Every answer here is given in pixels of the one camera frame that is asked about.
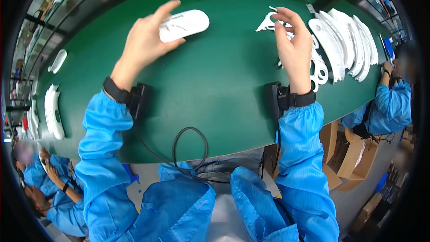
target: hand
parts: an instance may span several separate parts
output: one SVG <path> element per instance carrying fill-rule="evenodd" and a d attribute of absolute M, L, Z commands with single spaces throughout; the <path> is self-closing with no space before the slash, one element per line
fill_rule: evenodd
<path fill-rule="evenodd" d="M 43 160 L 45 160 L 45 163 L 47 163 L 47 162 L 49 162 L 49 158 L 50 158 L 50 155 L 49 155 L 49 153 L 46 151 L 46 149 L 45 148 L 40 148 L 40 151 L 39 151 L 39 157 L 40 158 L 42 158 Z"/>
<path fill-rule="evenodd" d="M 46 174 L 48 175 L 49 179 L 57 185 L 59 188 L 61 188 L 59 185 L 63 184 L 63 181 L 60 179 L 60 176 L 58 175 L 58 170 L 49 162 L 46 162 L 45 165 L 46 168 Z"/>
<path fill-rule="evenodd" d="M 139 72 L 159 57 L 185 42 L 177 39 L 164 43 L 159 37 L 159 26 L 171 16 L 170 12 L 181 4 L 171 0 L 160 6 L 154 14 L 138 19 L 130 30 L 121 58 L 110 75 L 119 89 L 130 91 Z"/>
<path fill-rule="evenodd" d="M 290 80 L 290 92 L 307 94 L 310 91 L 310 53 L 312 51 L 312 36 L 300 16 L 288 8 L 276 8 L 278 13 L 273 19 L 281 20 L 292 25 L 283 27 L 275 23 L 275 36 L 279 59 Z M 287 33 L 293 32 L 294 37 L 288 40 Z"/>
<path fill-rule="evenodd" d="M 384 63 L 384 70 L 388 71 L 391 76 L 391 72 L 393 71 L 393 67 L 391 66 L 390 62 L 386 61 Z"/>

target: stack of white plastic parts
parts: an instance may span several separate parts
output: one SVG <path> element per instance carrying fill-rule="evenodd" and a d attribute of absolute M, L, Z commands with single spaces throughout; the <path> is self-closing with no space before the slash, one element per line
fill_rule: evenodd
<path fill-rule="evenodd" d="M 28 133 L 30 138 L 33 140 L 39 139 L 39 132 L 37 131 L 39 128 L 39 118 L 36 114 L 36 101 L 33 99 L 31 101 L 30 110 L 27 115 L 28 119 Z"/>
<path fill-rule="evenodd" d="M 52 84 L 45 94 L 45 117 L 48 131 L 54 134 L 56 139 L 64 138 L 64 129 L 61 124 L 60 112 L 58 111 L 58 85 Z"/>
<path fill-rule="evenodd" d="M 330 61 L 333 82 L 344 79 L 345 69 L 362 82 L 370 66 L 378 64 L 378 51 L 369 28 L 355 15 L 351 18 L 336 9 L 315 13 L 315 18 L 308 24 Z"/>

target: black wrist device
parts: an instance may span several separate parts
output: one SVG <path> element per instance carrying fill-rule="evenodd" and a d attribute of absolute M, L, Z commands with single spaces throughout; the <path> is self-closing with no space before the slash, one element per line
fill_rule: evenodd
<path fill-rule="evenodd" d="M 291 106 L 308 106 L 316 100 L 316 93 L 314 93 L 312 89 L 307 94 L 291 94 L 289 86 L 284 87 L 280 82 L 267 83 L 264 86 L 264 90 L 266 93 L 267 104 L 276 125 L 284 111 L 288 110 Z"/>
<path fill-rule="evenodd" d="M 153 88 L 141 82 L 137 86 L 133 86 L 131 91 L 119 89 L 110 77 L 105 79 L 103 83 L 106 93 L 118 103 L 123 103 L 127 106 L 134 120 L 141 117 L 145 107 L 148 105 L 152 97 Z"/>

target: right hand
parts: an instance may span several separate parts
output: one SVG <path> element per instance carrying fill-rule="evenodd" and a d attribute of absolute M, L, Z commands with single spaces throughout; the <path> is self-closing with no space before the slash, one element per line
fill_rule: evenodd
<path fill-rule="evenodd" d="M 311 89 L 309 64 L 312 36 L 297 13 L 288 8 L 277 7 L 276 9 L 278 13 L 272 15 L 273 19 L 292 25 L 285 28 L 279 22 L 275 23 L 278 55 L 290 80 L 290 92 L 307 94 Z M 286 31 L 294 33 L 291 40 L 288 40 Z"/>

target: green workbench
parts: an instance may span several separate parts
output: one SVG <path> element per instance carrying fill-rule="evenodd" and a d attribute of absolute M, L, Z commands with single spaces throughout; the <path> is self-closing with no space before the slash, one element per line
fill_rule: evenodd
<path fill-rule="evenodd" d="M 85 131 L 82 120 L 91 97 L 100 92 L 120 57 L 127 33 L 135 20 L 153 13 L 168 0 L 127 0 L 100 15 L 65 46 L 68 55 L 57 74 L 45 70 L 37 94 L 41 143 L 51 153 L 78 159 L 78 144 Z M 175 13 L 190 9 L 204 11 L 209 28 L 187 37 L 186 44 L 160 58 L 138 76 L 137 81 L 154 88 L 146 118 L 137 127 L 153 151 L 171 159 L 172 142 L 187 126 L 199 129 L 207 138 L 209 157 L 241 152 L 274 142 L 275 127 L 266 108 L 263 86 L 268 82 L 288 84 L 278 57 L 273 31 L 255 32 L 268 6 L 285 6 L 300 14 L 307 24 L 314 18 L 305 3 L 310 0 L 181 0 Z M 371 30 L 379 52 L 385 59 L 378 32 L 385 31 L 367 15 L 347 2 L 337 9 L 356 14 Z M 322 48 L 318 50 L 326 64 Z M 334 121 L 374 98 L 380 77 L 372 66 L 362 83 L 352 76 L 320 85 L 317 101 L 324 108 L 324 124 Z M 58 108 L 65 131 L 56 140 L 46 127 L 44 98 L 51 84 L 61 92 Z M 123 163 L 150 163 L 158 159 L 138 141 L 136 130 L 124 132 L 124 146 L 118 156 Z M 194 132 L 185 132 L 177 144 L 177 160 L 199 159 L 203 142 Z"/>

